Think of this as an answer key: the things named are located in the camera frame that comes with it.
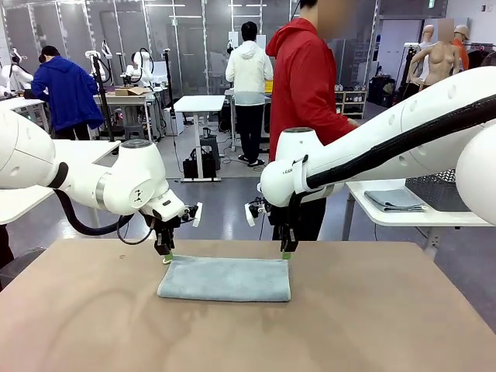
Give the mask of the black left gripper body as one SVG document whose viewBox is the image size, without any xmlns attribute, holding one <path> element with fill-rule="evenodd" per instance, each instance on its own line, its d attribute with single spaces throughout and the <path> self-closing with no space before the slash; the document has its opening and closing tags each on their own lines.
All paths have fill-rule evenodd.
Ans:
<svg viewBox="0 0 496 372">
<path fill-rule="evenodd" d="M 164 222 L 156 217 L 144 215 L 146 224 L 155 232 L 155 248 L 175 248 L 174 230 L 181 226 L 181 218 L 176 216 Z"/>
</svg>

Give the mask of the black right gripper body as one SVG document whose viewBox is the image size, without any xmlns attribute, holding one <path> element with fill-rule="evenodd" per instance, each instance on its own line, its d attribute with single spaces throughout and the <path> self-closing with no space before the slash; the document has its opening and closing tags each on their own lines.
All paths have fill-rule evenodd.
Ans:
<svg viewBox="0 0 496 372">
<path fill-rule="evenodd" d="M 273 206 L 269 214 L 269 222 L 273 226 L 272 240 L 298 241 L 297 224 L 299 219 L 299 207 L 276 207 Z"/>
</svg>

